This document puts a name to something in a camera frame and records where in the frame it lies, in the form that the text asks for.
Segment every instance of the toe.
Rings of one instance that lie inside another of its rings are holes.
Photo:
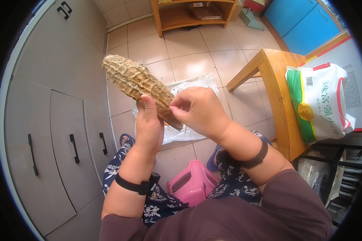
[[[123,136],[123,138],[122,138],[122,145],[125,144],[126,140],[127,140],[127,136]]]

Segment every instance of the shelf board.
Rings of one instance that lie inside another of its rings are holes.
[[[178,0],[177,2],[181,1],[192,2],[189,0]],[[218,23],[225,24],[224,19],[208,19],[208,20],[198,19],[192,15],[192,13],[188,10],[186,5],[180,5],[170,8],[161,8],[159,9],[159,16],[161,19],[162,31],[186,27],[186,26],[200,25],[200,24],[218,24]]]
[[[158,4],[158,6],[165,6],[169,4],[175,4],[175,3],[187,3],[187,2],[226,2],[226,3],[234,3],[235,0],[173,0],[170,3],[161,3]]]

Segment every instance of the black wristband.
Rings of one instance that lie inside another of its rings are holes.
[[[119,186],[127,190],[138,192],[139,195],[151,195],[159,181],[159,178],[159,174],[152,172],[149,181],[142,181],[141,184],[134,184],[121,178],[121,176],[119,176],[119,173],[116,173],[115,181],[116,183],[118,183]]]
[[[261,143],[262,143],[261,150],[260,150],[259,154],[257,154],[256,157],[252,158],[249,161],[238,161],[235,158],[233,158],[227,150],[224,150],[224,151],[220,152],[219,154],[217,154],[217,159],[224,160],[224,162],[230,166],[243,166],[247,169],[250,169],[250,168],[255,167],[255,166],[259,165],[260,163],[262,163],[264,157],[267,155],[268,144],[267,144],[267,142],[263,141],[262,139],[261,139]]]

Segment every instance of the wooden shelf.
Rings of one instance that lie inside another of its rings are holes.
[[[193,16],[188,8],[188,2],[195,0],[173,0],[170,3],[158,4],[157,0],[150,0],[155,26],[157,27],[158,35],[161,38],[163,31],[176,29],[186,26],[202,25],[202,24],[222,24],[223,28],[228,26],[229,20],[232,17],[233,10],[236,7],[238,0],[200,0],[203,2],[215,2],[215,5],[222,12],[222,19],[201,20]],[[159,6],[170,5],[159,9]]]
[[[192,15],[186,5],[159,9],[159,16],[161,18],[162,31],[200,24],[217,24],[226,22],[224,19],[198,19]]]
[[[235,0],[173,0],[170,3],[161,3],[157,4],[158,6],[165,6],[169,4],[175,4],[175,3],[187,3],[187,2],[226,2],[226,3],[234,3]]]

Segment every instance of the dried loofah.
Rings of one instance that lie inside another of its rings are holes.
[[[106,70],[111,82],[126,95],[142,104],[141,95],[151,96],[155,100],[158,116],[177,130],[183,128],[183,123],[169,110],[169,103],[174,95],[145,66],[119,55],[108,55],[103,59],[102,68]]]

